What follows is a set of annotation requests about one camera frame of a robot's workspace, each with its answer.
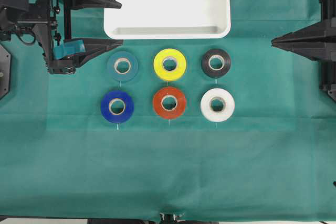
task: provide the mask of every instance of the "plastic tray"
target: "plastic tray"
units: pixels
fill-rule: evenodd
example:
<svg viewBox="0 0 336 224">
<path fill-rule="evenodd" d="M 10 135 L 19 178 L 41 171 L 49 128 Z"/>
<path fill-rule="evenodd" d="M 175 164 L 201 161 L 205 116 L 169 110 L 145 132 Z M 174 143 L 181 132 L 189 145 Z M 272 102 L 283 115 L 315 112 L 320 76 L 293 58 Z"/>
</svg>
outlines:
<svg viewBox="0 0 336 224">
<path fill-rule="evenodd" d="M 114 39 L 222 38 L 231 28 L 230 0 L 117 0 L 105 9 L 104 29 Z"/>
</svg>

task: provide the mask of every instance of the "electrical tape roll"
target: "electrical tape roll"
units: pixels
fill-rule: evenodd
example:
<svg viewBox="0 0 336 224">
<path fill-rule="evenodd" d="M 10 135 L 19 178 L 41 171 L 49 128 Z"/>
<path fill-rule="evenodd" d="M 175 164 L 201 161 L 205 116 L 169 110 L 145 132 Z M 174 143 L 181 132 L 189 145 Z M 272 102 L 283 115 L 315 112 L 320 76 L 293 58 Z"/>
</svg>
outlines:
<svg viewBox="0 0 336 224">
<path fill-rule="evenodd" d="M 164 68 L 166 60 L 173 60 L 176 62 L 176 68 L 168 71 Z M 184 55 L 172 48 L 160 51 L 154 59 L 154 70 L 156 75 L 163 81 L 177 81 L 180 79 L 187 68 L 187 62 Z"/>
<path fill-rule="evenodd" d="M 129 65 L 128 70 L 125 73 L 119 72 L 118 64 L 121 62 L 126 62 Z M 107 72 L 116 81 L 127 82 L 132 80 L 138 73 L 139 64 L 136 57 L 126 51 L 120 51 L 114 53 L 108 63 Z"/>
<path fill-rule="evenodd" d="M 167 110 L 163 106 L 163 100 L 167 97 L 173 97 L 176 101 L 175 108 Z M 186 98 L 183 92 L 174 87 L 160 89 L 153 98 L 153 107 L 155 112 L 162 118 L 172 120 L 180 117 L 186 107 Z"/>
<path fill-rule="evenodd" d="M 219 59 L 222 63 L 222 67 L 215 69 L 211 66 L 213 59 Z M 226 75 L 231 68 L 231 58 L 229 54 L 222 49 L 211 49 L 205 53 L 202 58 L 203 72 L 211 78 L 220 78 Z"/>
<path fill-rule="evenodd" d="M 220 100 L 223 103 L 221 111 L 214 111 L 212 102 Z M 235 111 L 235 100 L 232 95 L 224 89 L 211 89 L 207 91 L 201 100 L 201 111 L 206 119 L 214 123 L 228 120 Z"/>
<path fill-rule="evenodd" d="M 124 105 L 123 111 L 118 114 L 115 114 L 111 108 L 112 104 L 116 101 L 120 101 Z M 124 123 L 133 115 L 134 102 L 126 92 L 114 90 L 104 96 L 100 104 L 100 111 L 107 121 L 111 123 Z"/>
</svg>

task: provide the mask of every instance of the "green tablecloth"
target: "green tablecloth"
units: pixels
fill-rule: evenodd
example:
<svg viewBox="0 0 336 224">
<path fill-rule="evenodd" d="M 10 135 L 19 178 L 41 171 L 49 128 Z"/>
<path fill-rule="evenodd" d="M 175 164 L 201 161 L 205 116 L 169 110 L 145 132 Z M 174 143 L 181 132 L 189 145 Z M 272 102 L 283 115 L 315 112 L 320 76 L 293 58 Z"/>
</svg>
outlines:
<svg viewBox="0 0 336 224">
<path fill-rule="evenodd" d="M 318 89 L 318 63 L 270 46 L 317 22 L 318 0 L 231 6 L 224 39 L 125 41 L 118 50 L 134 53 L 140 72 L 121 87 L 135 112 L 119 131 L 100 115 L 100 100 L 119 85 L 104 73 L 111 52 L 74 76 L 50 76 L 38 45 L 2 43 L 14 60 L 11 92 L 0 101 L 0 215 L 336 220 L 336 104 Z M 73 12 L 72 20 L 74 36 L 106 38 L 102 10 Z M 170 126 L 151 105 L 165 85 L 152 61 L 166 47 L 188 63 L 172 84 L 187 109 Z M 213 47 L 232 57 L 218 86 L 236 100 L 234 116 L 217 128 L 199 109 L 216 86 L 201 70 Z"/>
</svg>

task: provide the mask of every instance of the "yellow tape roll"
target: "yellow tape roll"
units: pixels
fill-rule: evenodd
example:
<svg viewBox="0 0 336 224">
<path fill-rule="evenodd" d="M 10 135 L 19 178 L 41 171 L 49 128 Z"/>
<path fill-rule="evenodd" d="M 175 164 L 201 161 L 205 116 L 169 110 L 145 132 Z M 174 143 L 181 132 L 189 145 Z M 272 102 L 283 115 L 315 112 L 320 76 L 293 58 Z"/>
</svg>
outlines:
<svg viewBox="0 0 336 224">
<path fill-rule="evenodd" d="M 176 62 L 176 68 L 168 71 L 163 64 L 166 60 L 173 60 Z M 182 77 L 187 68 L 187 62 L 184 55 L 176 49 L 164 49 L 160 51 L 154 59 L 154 70 L 157 76 L 164 81 L 177 81 Z"/>
</svg>

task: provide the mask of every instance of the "cable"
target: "cable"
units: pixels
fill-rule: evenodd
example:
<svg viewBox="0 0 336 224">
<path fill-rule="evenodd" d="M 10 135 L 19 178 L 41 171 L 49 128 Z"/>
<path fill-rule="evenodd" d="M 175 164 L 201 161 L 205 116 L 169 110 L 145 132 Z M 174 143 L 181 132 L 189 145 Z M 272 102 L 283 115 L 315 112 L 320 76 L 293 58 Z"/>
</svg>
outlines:
<svg viewBox="0 0 336 224">
<path fill-rule="evenodd" d="M 26 41 L 24 41 L 24 40 L 21 38 L 21 36 L 19 35 L 19 33 L 18 33 L 17 31 L 14 31 L 14 34 L 16 35 L 16 37 L 17 37 L 23 44 L 25 44 L 26 46 L 32 46 L 32 45 L 35 44 L 35 42 L 36 42 L 36 35 L 35 35 L 35 34 L 33 33 L 33 31 L 31 31 L 31 30 L 28 30 L 28 31 L 26 31 L 26 32 L 34 38 L 34 40 L 33 40 L 32 42 L 26 42 Z"/>
</svg>

